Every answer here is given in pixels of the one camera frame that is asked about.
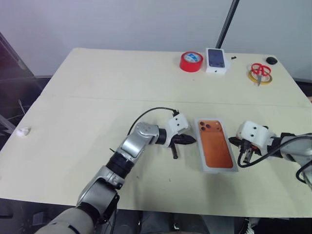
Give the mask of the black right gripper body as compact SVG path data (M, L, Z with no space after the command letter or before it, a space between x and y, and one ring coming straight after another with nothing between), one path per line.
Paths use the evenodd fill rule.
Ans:
M256 154L258 156L261 156L261 151L254 145L252 145L251 142L241 139L242 140L242 144L239 146L240 150L239 150L239 154L241 155L241 150L246 150L249 148L252 148L252 155Z

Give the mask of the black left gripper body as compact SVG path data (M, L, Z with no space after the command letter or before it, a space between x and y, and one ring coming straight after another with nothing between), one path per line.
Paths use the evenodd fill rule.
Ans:
M175 145L175 144L182 144L182 135L174 135L174 136L171 138L169 147L172 147L172 146Z

